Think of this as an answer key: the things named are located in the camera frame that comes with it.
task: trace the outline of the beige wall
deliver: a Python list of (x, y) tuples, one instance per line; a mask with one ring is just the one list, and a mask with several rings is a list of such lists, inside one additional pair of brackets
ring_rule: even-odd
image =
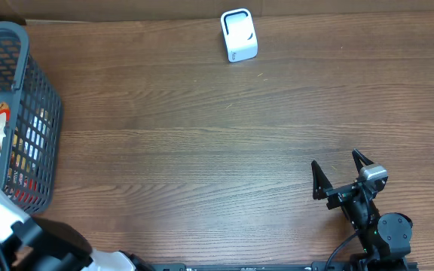
[(434, 0), (0, 0), (0, 16), (70, 21), (192, 19), (220, 17), (242, 7), (255, 17), (434, 11)]

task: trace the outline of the plastic basket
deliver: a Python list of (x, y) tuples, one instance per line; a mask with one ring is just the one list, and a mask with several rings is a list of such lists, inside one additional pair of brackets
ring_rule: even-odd
[(53, 194), (63, 108), (60, 96), (29, 55), (25, 30), (9, 22), (0, 22), (3, 101), (11, 116), (2, 142), (0, 188), (25, 212), (43, 212)]

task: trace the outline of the white box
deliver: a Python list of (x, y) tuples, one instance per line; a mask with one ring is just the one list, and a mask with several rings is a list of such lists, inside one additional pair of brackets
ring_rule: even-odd
[(230, 62), (257, 56), (257, 37), (250, 11), (239, 8), (220, 17), (222, 33)]

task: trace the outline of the wooden table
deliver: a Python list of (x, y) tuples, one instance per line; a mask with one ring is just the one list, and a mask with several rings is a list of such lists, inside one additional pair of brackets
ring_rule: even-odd
[(348, 184), (358, 148), (434, 269), (434, 12), (255, 28), (258, 56), (229, 64), (218, 19), (27, 27), (65, 108), (44, 216), (155, 263), (325, 260), (352, 228), (312, 199), (310, 162)]

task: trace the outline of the gray basket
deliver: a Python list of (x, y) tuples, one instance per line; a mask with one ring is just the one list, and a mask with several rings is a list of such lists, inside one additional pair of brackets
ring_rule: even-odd
[(28, 35), (0, 22), (0, 102), (10, 105), (0, 160), (0, 188), (25, 212), (51, 202), (63, 108), (58, 93), (29, 55)]

